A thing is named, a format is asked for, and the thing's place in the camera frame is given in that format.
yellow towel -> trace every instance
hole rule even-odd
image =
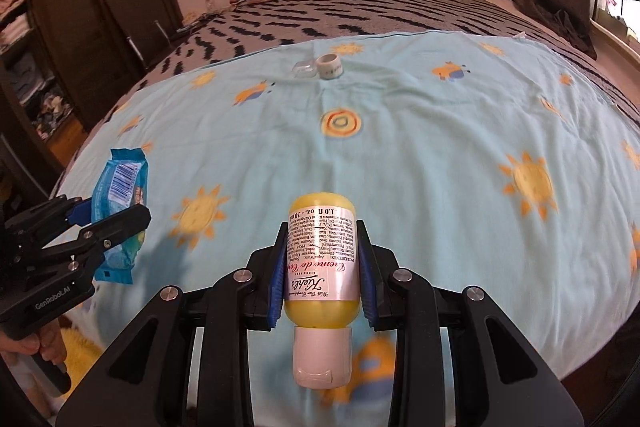
[[[65,394],[65,399],[73,392],[80,380],[92,368],[95,361],[102,354],[102,350],[88,340],[78,330],[63,329],[62,338],[66,346],[66,370],[71,377],[71,390]]]

bottle label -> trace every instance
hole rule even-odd
[[[358,300],[356,224],[341,206],[306,206],[289,215],[289,300]]]

zebra print blanket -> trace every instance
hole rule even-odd
[[[484,0],[278,0],[220,15],[192,35],[134,89],[228,58],[316,38],[393,31],[458,30],[546,44],[606,92],[640,126],[640,112],[580,51]]]

human hand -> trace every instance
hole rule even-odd
[[[0,352],[4,360],[11,364],[15,360],[15,353],[35,355],[40,352],[43,360],[50,360],[59,364],[66,359],[66,347],[60,333],[60,324],[54,320],[41,327],[36,333],[31,333],[21,341],[12,341],[0,331]]]

barcode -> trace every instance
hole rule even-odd
[[[129,206],[142,163],[122,163],[116,167],[109,187],[109,201]]]

